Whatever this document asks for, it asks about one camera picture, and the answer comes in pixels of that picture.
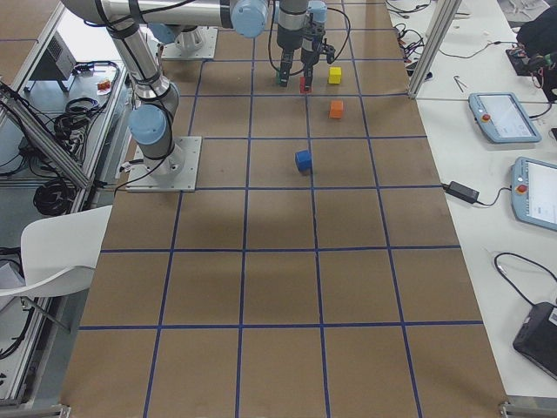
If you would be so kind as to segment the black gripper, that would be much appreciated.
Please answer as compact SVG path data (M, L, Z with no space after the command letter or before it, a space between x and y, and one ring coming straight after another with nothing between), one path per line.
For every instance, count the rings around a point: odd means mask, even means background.
M307 0L278 2L278 46L282 48L279 67L279 85L286 87L292 69L292 53L301 47Z
M304 65L303 92L312 91L313 67L321 56L325 56L326 62L332 64L335 48L327 43L323 18L319 17L316 12L309 12L305 18L301 50L301 62Z

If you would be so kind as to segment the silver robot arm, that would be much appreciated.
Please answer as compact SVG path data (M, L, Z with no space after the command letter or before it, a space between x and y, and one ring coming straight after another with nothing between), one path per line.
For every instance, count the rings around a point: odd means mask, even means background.
M89 24L106 29L131 74L139 107L129 127L148 172L157 177L178 173L184 154L172 133L179 98L140 32L160 25L169 32L201 25L234 29L257 37L267 25L266 1L66 1L64 6Z
M327 11L322 1L181 1L149 10L139 7L134 17L162 44L201 25L232 29L246 38L276 30L281 58L272 68L278 83L286 87L291 77L300 75L300 92L307 94L320 57L325 56L328 64L337 59L335 48L325 39Z

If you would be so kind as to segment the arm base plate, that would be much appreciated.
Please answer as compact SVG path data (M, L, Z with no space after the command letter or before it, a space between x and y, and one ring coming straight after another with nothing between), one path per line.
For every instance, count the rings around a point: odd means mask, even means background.
M173 44L162 49L163 60L198 61L215 56L218 29L198 26L194 30L180 33Z
M127 192L194 192L202 147L201 137L176 137L172 154L163 162L145 159L137 145L129 172Z

